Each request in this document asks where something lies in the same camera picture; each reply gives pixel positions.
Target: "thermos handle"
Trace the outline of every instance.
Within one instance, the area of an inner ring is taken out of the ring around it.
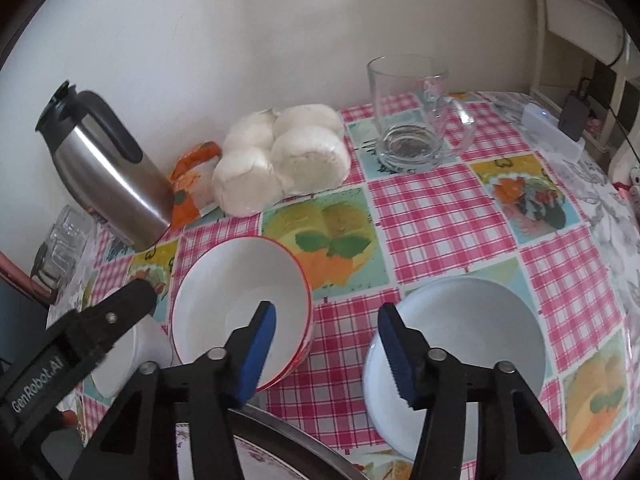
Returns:
[[[131,136],[113,110],[98,94],[90,90],[83,90],[76,99],[109,136],[120,155],[134,164],[142,160],[144,153],[138,146],[136,139]]]

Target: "bolt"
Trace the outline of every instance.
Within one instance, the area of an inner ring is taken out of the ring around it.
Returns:
[[[442,348],[431,348],[427,355],[432,361],[444,361],[447,358],[447,353]]]
[[[146,363],[142,363],[138,370],[143,375],[149,375],[155,372],[158,369],[158,365],[153,361],[147,361]]]
[[[207,352],[207,357],[212,361],[220,361],[220,359],[224,359],[226,356],[226,350],[220,346],[212,348]]]
[[[500,361],[498,362],[498,370],[503,374],[513,374],[516,367],[511,361]]]

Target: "white power strip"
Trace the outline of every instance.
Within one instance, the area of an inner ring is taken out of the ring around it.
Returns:
[[[558,129],[558,119],[538,105],[529,103],[522,113],[522,126],[536,135],[540,142],[538,146],[543,152],[555,152],[562,155],[564,160],[578,162],[584,149],[584,139],[577,142],[571,140]]]

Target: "white wall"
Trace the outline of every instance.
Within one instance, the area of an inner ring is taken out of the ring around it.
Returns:
[[[245,113],[368,101],[365,64],[445,60],[450,89],[525,90],[534,0],[48,0],[0,72],[0,251],[23,269],[71,200],[33,128],[65,79],[164,171]]]

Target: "floral tablecloth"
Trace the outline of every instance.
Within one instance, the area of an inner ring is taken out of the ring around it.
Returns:
[[[410,463],[377,434],[362,393],[377,309],[434,278],[473,274],[507,286],[536,314],[548,357],[540,401],[583,478],[613,478],[640,438],[636,225],[624,198],[586,154],[566,162],[543,151],[519,124],[517,110],[528,96],[464,98],[478,125],[476,139],[431,173],[382,168],[374,155],[372,107],[348,108],[342,116],[352,167],[341,188],[251,218],[213,211],[169,231],[145,253],[133,254],[102,232],[83,286],[52,309],[50,321],[142,277],[156,288],[154,317],[169,331],[180,283],[208,249],[238,235],[279,240],[314,289],[316,331],[308,359],[260,402],[370,478],[399,480],[408,477]],[[407,120],[424,121],[413,95],[400,96],[394,106]],[[461,136],[458,124],[447,123],[448,142]],[[329,243],[339,250],[329,252]],[[87,439],[111,399],[88,377],[65,402],[78,412]],[[465,464],[463,478],[473,475],[474,464]]]

